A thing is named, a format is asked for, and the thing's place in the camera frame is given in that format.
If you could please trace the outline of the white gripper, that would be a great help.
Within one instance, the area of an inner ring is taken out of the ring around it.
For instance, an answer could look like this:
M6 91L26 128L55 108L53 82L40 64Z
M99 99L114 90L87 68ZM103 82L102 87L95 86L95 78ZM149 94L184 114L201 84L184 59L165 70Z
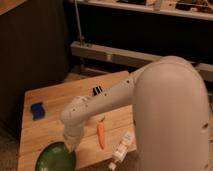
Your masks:
M81 134L77 134L77 135L65 134L64 135L64 143L69 151L74 151L80 144L81 139L82 139Z

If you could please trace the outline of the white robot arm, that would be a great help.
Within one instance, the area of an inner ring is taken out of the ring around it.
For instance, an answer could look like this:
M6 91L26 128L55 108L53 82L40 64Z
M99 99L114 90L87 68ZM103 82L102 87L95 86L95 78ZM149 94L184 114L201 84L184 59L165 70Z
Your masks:
M187 60L166 56L61 113L68 148L78 146L90 117L130 105L139 171L209 171L208 93Z

